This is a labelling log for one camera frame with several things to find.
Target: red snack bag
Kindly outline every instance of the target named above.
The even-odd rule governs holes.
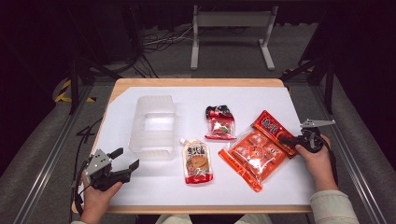
[[[262,181],[287,157],[291,159],[297,155],[297,151],[279,143],[279,136],[294,136],[267,111],[262,111],[251,127],[231,147],[223,148],[219,155],[259,192]]]
[[[222,140],[236,138],[234,136],[233,114],[227,105],[208,106],[205,113],[209,130],[205,138]]]
[[[180,139],[183,144],[184,177],[186,184],[200,184],[213,179],[209,147],[198,139]]]

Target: gray sleeve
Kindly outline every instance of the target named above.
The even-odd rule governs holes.
[[[311,197],[315,223],[359,223],[347,195],[339,190],[329,189]]]

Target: white table surface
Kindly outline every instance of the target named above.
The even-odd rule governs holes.
[[[267,110],[292,134],[301,134],[290,95],[284,87],[131,87],[108,105],[95,148],[109,153],[123,147],[124,153],[113,162],[113,171],[126,169],[136,159],[128,148],[136,101],[145,95],[171,95],[177,106],[176,156],[171,161],[141,161],[110,206],[155,207],[162,213],[167,207],[189,206],[250,207],[309,206],[315,184],[304,159],[286,160],[266,180],[263,190],[255,192],[222,160],[218,152],[227,141],[207,140],[205,109],[209,105],[227,105],[235,118],[235,132],[244,132]],[[198,138],[210,147],[214,179],[202,185],[187,185],[184,180],[180,138]]]

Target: metal frame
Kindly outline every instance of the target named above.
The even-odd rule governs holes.
[[[274,62],[268,50],[268,42],[274,27],[277,7],[273,7],[272,11],[198,11],[198,6],[194,6],[192,28],[193,42],[191,53],[191,69],[198,69],[199,54],[199,27],[221,27],[221,26],[247,26],[247,27],[264,27],[265,37],[259,39],[262,56],[266,62],[268,70],[275,69]]]
[[[92,86],[84,86],[79,97],[79,101],[84,102],[89,97],[91,90]],[[14,224],[28,223],[29,217],[33,214],[35,206],[37,205],[38,200],[40,199],[41,194],[43,193],[44,188],[47,186],[52,172],[55,169],[56,163],[64,151],[65,141],[69,136],[73,125],[76,123],[78,115],[83,106],[84,104],[78,104],[76,110],[74,111],[75,113],[69,115],[67,118],[55,145],[53,146],[46,162],[43,165],[43,168],[35,179],[35,183],[33,184],[29,195],[26,197],[21,210],[15,217]]]
[[[326,105],[322,103],[321,99],[323,99],[323,94],[320,91],[320,87],[315,86],[312,87],[311,90],[315,98],[317,99],[317,104],[320,105],[322,113],[325,115],[326,119],[333,120],[334,119],[333,115],[328,113]],[[366,207],[367,213],[370,216],[372,223],[378,223],[378,224],[388,223],[385,220],[384,215],[382,214],[381,209],[379,208],[379,205],[377,204],[375,197],[371,192],[370,187],[368,186],[368,183],[363,173],[361,172],[361,169],[356,163],[353,154],[349,146],[347,145],[346,140],[341,134],[341,131],[339,130],[337,124],[335,123],[334,125],[330,125],[329,127],[332,128],[332,132],[336,140],[335,142],[338,144],[340,149],[339,152],[341,158],[343,159],[344,164],[347,170],[349,171],[349,175],[356,187],[356,190],[361,196],[361,201]]]

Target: metal stand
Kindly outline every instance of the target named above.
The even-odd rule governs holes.
[[[232,11],[198,11],[198,7],[194,6],[193,12],[193,31],[194,38],[192,42],[191,69],[198,69],[199,39],[198,27],[265,27],[264,39],[259,39],[262,56],[267,64],[268,70],[274,70],[275,66],[268,50],[268,42],[274,27],[277,7],[273,7],[272,11],[256,11],[256,12],[232,12]]]

